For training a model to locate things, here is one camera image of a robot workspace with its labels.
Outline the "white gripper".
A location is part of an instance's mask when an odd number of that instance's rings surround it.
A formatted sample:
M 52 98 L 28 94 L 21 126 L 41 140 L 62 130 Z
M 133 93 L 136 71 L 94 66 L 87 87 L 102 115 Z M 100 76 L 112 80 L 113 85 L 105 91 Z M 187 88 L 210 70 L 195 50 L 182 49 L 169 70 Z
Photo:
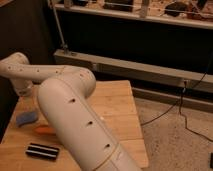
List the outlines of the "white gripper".
M 32 94 L 33 83 L 29 80 L 13 79 L 12 85 L 19 97 L 28 97 Z

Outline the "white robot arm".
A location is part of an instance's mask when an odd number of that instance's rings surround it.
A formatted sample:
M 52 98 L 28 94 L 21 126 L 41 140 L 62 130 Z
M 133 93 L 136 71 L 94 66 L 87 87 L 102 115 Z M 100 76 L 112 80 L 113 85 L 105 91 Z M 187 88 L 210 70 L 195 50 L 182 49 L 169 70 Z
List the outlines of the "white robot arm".
M 0 76 L 24 96 L 39 84 L 37 102 L 63 146 L 82 171 L 141 171 L 140 166 L 87 103 L 93 73 L 71 65 L 32 65 L 16 52 L 0 60 Z

